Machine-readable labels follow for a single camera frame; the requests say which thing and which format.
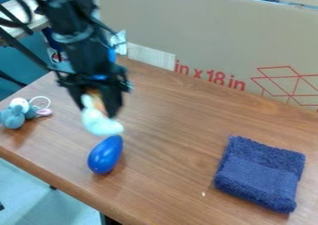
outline navy towel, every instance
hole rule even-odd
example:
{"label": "navy towel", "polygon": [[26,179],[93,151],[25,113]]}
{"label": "navy towel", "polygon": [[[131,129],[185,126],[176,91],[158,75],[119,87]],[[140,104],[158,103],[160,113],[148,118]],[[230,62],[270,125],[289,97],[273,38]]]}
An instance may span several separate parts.
{"label": "navy towel", "polygon": [[214,183],[223,192],[291,213],[297,206],[295,195],[304,164],[302,153],[231,137]]}

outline floor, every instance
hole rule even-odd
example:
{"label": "floor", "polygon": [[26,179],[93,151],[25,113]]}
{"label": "floor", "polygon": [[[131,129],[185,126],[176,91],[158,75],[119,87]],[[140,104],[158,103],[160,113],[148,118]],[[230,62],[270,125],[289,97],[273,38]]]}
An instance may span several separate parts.
{"label": "floor", "polygon": [[0,225],[100,225],[99,212],[0,159]]}
{"label": "floor", "polygon": [[[21,42],[49,62],[42,36]],[[16,49],[0,47],[0,70],[30,84],[45,72]],[[20,88],[0,79],[0,100]],[[99,212],[0,159],[0,225],[100,225]]]}

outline white toy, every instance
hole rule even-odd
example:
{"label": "white toy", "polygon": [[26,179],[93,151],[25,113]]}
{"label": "white toy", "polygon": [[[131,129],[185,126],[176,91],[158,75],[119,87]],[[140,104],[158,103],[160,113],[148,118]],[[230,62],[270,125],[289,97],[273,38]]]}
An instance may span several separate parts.
{"label": "white toy", "polygon": [[82,95],[82,123],[87,131],[96,136],[118,135],[124,131],[124,127],[106,116],[94,107],[93,99],[89,95]]}

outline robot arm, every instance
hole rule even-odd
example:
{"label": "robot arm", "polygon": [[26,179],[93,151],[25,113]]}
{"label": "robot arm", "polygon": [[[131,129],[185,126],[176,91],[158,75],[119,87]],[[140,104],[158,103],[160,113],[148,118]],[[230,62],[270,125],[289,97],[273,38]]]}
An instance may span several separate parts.
{"label": "robot arm", "polygon": [[[30,9],[22,0],[18,2],[29,16]],[[65,50],[72,66],[50,67],[56,73],[60,86],[68,89],[80,110],[85,108],[83,96],[94,95],[101,99],[105,116],[114,118],[123,106],[122,94],[129,91],[130,84],[126,68],[109,61],[110,46],[102,29],[115,32],[94,18],[98,8],[94,0],[36,2],[52,27],[54,39]]]}

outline cable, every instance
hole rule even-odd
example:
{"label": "cable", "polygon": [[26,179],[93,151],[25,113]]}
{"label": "cable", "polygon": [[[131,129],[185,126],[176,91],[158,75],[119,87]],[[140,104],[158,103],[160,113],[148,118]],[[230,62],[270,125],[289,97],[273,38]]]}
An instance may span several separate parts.
{"label": "cable", "polygon": [[20,28],[20,27],[28,25],[32,22],[33,15],[32,15],[32,11],[28,7],[28,5],[23,0],[16,0],[16,1],[20,4],[20,6],[23,8],[24,13],[27,15],[27,17],[28,17],[27,22],[20,23],[20,22],[15,22],[12,20],[0,18],[0,25],[10,27],[10,28]]}

